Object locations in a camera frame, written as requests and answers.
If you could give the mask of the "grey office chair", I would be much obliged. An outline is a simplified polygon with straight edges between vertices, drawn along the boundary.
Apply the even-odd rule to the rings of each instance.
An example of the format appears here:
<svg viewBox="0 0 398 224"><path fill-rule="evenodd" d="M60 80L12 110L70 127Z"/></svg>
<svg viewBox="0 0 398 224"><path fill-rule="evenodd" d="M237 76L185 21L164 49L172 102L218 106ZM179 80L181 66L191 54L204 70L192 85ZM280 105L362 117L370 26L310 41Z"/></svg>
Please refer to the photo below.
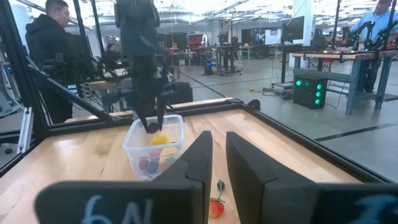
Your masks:
<svg viewBox="0 0 398 224"><path fill-rule="evenodd" d="M0 118L14 115L23 110L15 80L8 62L0 60Z"/></svg>

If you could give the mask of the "background robot station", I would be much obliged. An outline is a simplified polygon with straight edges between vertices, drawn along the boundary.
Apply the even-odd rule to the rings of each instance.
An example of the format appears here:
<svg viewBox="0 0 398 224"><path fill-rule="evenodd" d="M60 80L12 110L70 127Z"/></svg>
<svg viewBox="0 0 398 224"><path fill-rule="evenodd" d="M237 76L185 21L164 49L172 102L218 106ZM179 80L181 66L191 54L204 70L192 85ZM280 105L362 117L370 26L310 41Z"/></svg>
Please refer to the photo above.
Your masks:
<svg viewBox="0 0 398 224"><path fill-rule="evenodd" d="M391 10L389 24L386 29L380 31L379 37L375 43L372 43L371 34L372 29L374 27L374 23L369 21L365 22L357 31L352 31L352 29L348 29L349 32L341 41L341 47L352 47L355 48L355 45L362 42L364 47L371 46L375 44L379 40L386 40L388 44L394 44L394 42L398 39L398 12L393 12Z"/></svg>

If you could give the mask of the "clear plastic tupperware container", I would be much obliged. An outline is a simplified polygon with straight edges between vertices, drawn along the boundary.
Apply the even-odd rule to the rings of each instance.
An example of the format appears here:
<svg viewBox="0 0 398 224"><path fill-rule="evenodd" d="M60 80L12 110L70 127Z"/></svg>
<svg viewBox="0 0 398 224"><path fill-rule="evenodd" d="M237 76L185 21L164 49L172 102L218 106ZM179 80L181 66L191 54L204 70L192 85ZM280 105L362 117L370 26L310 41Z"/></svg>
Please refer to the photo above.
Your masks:
<svg viewBox="0 0 398 224"><path fill-rule="evenodd" d="M166 134L170 139L170 144L151 146L150 142L156 133ZM154 179L162 173L164 164L159 163L159 158L151 158L149 155L151 151L163 150L165 147L177 147L179 148L179 157L183 151L185 130L182 116L177 114L164 116L162 130L156 133L147 133L142 122L139 119L135 120L129 128L122 145L122 148L127 152L134 173L141 179ZM146 170L140 170L139 161L141 159L158 162L159 169L157 173L148 174ZM169 159L165 164L173 165L177 159Z"/></svg>

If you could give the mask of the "wooden workbench with blue legs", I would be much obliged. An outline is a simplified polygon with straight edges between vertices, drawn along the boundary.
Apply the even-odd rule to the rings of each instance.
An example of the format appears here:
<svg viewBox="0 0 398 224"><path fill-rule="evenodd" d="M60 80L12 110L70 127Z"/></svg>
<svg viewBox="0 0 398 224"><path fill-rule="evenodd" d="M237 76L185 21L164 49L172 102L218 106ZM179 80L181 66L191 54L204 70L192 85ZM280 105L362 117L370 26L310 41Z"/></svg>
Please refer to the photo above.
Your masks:
<svg viewBox="0 0 398 224"><path fill-rule="evenodd" d="M349 85L347 91L342 91L342 95L346 95L348 97L346 102L346 114L351 114L354 108L354 105L361 100L374 99L376 110L382 108L382 104L384 102L385 92L387 81L389 78L389 72L391 69L391 63L393 56L398 55L398 50L382 50L382 51L373 51L373 52L355 52L355 53L294 53L292 56L295 57L295 67L293 69L294 77L297 76L307 76L307 77L315 77L315 78L324 78L329 81L336 81L341 83L347 83ZM319 64L323 65L324 59L332 59L339 60L340 62L344 62L346 60L351 60L353 62L351 72L349 74L344 73L333 73L333 72L324 72L322 68L318 68L318 70L307 70L301 69L300 63L301 58L317 58L319 59ZM361 71L361 62L363 60L375 60L382 59L382 69L379 77L379 83L377 87L377 91L374 93L360 93L357 91L358 83L359 83L359 73Z"/></svg>

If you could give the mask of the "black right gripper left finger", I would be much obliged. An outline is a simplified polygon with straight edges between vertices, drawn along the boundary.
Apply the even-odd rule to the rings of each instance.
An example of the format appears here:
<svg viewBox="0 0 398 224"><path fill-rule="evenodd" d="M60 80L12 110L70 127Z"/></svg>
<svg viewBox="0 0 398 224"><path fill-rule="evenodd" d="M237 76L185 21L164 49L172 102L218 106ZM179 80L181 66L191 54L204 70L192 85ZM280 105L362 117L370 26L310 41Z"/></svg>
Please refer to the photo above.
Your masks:
<svg viewBox="0 0 398 224"><path fill-rule="evenodd" d="M40 224L207 224L213 138L202 132L152 181L64 181L34 202Z"/></svg>

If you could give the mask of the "black computer with green lights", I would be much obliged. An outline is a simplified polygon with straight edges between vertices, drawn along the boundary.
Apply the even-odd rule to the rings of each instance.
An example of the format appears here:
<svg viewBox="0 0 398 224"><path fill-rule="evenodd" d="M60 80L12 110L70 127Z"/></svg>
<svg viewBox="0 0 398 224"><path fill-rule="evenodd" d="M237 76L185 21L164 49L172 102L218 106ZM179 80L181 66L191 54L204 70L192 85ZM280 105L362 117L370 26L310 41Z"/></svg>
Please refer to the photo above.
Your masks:
<svg viewBox="0 0 398 224"><path fill-rule="evenodd" d="M311 110L325 105L327 79L305 75L294 76L293 103Z"/></svg>

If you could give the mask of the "red shelf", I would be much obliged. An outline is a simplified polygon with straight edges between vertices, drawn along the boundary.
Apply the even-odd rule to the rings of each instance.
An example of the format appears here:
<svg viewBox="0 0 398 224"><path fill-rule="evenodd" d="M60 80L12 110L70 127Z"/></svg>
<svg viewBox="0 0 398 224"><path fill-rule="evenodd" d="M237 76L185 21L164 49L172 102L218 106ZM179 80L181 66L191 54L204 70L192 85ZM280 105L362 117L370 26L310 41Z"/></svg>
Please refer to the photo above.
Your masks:
<svg viewBox="0 0 398 224"><path fill-rule="evenodd" d="M190 52L196 52L199 48L204 47L208 42L207 35L202 34L188 34L187 35L187 49Z"/></svg>

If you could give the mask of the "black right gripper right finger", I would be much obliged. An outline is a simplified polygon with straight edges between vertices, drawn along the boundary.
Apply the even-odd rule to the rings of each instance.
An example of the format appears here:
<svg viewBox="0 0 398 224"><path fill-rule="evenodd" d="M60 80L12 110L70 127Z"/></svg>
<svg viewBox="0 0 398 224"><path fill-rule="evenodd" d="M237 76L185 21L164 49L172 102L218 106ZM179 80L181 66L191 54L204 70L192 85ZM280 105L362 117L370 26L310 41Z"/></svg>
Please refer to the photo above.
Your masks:
<svg viewBox="0 0 398 224"><path fill-rule="evenodd" d="M398 224L398 184L316 183L234 132L226 158L241 224Z"/></svg>

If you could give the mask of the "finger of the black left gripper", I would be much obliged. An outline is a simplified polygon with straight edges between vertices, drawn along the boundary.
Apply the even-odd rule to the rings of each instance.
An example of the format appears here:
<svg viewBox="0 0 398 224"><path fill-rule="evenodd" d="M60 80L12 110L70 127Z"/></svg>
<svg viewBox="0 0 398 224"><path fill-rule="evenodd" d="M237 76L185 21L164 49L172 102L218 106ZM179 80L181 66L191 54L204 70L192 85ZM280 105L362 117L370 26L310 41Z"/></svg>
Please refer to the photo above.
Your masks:
<svg viewBox="0 0 398 224"><path fill-rule="evenodd" d="M147 115L150 116L152 114L152 107L148 106L148 105L138 106L136 108L136 113L137 113L140 121L142 122L142 125L145 128L146 132L149 133L150 132L150 128L149 128L149 125L147 123L146 117L147 117Z"/></svg>
<svg viewBox="0 0 398 224"><path fill-rule="evenodd" d="M157 106L156 106L157 124L159 127L159 131L161 131L162 127L163 127L163 122L164 122L165 99L162 97L158 97L156 103L157 103Z"/></svg>

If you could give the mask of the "wooden table with blue legs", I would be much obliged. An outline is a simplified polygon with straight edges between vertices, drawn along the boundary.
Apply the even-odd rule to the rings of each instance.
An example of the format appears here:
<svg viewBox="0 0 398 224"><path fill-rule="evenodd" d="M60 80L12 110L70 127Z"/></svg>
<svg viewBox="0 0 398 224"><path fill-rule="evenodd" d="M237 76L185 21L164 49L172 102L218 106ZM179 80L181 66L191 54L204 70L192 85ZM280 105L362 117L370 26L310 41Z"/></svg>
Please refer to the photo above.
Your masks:
<svg viewBox="0 0 398 224"><path fill-rule="evenodd" d="M89 87L99 93L102 107L105 112L112 113L128 109L126 96L131 92L131 79L123 79L116 83L104 80L90 82Z"/></svg>

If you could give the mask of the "yellow toy lemon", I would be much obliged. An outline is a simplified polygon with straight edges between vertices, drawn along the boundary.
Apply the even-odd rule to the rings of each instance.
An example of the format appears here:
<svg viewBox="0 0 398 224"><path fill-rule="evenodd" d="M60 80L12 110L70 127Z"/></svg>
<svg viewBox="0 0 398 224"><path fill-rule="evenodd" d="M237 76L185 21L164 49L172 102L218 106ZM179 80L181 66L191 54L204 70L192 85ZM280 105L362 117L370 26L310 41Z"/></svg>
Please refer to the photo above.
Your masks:
<svg viewBox="0 0 398 224"><path fill-rule="evenodd" d="M170 139L166 134L156 133L150 144L151 146L170 144Z"/></svg>
<svg viewBox="0 0 398 224"><path fill-rule="evenodd" d="M179 148L177 147L165 147L161 150L159 156L159 163L165 164L169 159L177 159L179 157Z"/></svg>

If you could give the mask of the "silver aluminium bracket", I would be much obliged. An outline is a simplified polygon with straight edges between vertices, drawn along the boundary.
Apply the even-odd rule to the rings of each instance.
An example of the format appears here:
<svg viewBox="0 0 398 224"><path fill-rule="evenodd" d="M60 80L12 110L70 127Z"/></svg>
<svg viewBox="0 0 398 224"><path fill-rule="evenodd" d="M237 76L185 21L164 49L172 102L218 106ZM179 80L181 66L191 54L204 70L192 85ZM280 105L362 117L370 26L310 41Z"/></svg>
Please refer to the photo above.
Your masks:
<svg viewBox="0 0 398 224"><path fill-rule="evenodd" d="M21 130L17 144L17 154L25 154L30 148L32 128L34 123L34 112L32 107L24 108L22 116Z"/></svg>

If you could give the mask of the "black monitor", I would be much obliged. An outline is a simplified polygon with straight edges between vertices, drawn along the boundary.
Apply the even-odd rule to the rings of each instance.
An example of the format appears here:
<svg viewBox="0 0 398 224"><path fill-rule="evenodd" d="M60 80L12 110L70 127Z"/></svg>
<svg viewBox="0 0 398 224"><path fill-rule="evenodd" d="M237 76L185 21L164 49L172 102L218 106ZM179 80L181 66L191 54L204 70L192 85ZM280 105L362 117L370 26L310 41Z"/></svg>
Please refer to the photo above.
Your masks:
<svg viewBox="0 0 398 224"><path fill-rule="evenodd" d="M282 25L281 41L293 42L294 40L303 39L303 28L304 28L305 17L294 17L288 23Z"/></svg>

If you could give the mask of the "black equipment cart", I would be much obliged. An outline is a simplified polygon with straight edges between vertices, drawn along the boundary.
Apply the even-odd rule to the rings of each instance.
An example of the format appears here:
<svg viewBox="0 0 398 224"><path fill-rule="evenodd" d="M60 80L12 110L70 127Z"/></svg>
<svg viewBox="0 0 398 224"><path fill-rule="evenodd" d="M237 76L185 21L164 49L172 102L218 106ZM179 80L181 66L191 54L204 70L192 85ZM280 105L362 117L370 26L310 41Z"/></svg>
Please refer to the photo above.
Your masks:
<svg viewBox="0 0 398 224"><path fill-rule="evenodd" d="M237 49L237 47L234 47L232 45L226 45L216 48L216 70L217 73L220 74L222 77L227 77L234 73L242 75L242 71L234 64L234 53L237 51Z"/></svg>

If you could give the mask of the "person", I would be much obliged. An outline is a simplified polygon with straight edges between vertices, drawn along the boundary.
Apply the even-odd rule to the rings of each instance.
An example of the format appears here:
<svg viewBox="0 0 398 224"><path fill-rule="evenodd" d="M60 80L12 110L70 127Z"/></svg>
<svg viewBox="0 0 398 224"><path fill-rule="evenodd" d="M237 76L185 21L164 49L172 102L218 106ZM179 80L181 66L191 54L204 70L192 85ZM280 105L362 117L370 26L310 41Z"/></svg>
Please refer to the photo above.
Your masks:
<svg viewBox="0 0 398 224"><path fill-rule="evenodd" d="M118 62L118 60L121 58L121 54L116 52L115 48L115 44L108 44L103 56L103 63L105 67L110 70L119 69L121 67Z"/></svg>
<svg viewBox="0 0 398 224"><path fill-rule="evenodd" d="M377 41L380 31L387 28L391 10L392 0L378 0L376 8L364 14L362 18L351 28L352 31L357 31L365 22L373 22L371 40L372 43ZM363 60L361 62L361 74L358 81L357 91L372 93L374 84L377 78L377 71L380 67L381 59L378 60Z"/></svg>
<svg viewBox="0 0 398 224"><path fill-rule="evenodd" d="M78 59L71 33L65 30L69 18L68 4L64 0L47 0L45 14L41 14L25 26L29 57L37 67L42 68L46 61L55 60L58 54L63 56L66 65L60 69L60 72L58 74L48 72L53 80L63 86L81 81L78 69L83 62ZM64 123L72 118L73 104L67 97L39 80L36 80L35 84L54 124Z"/></svg>

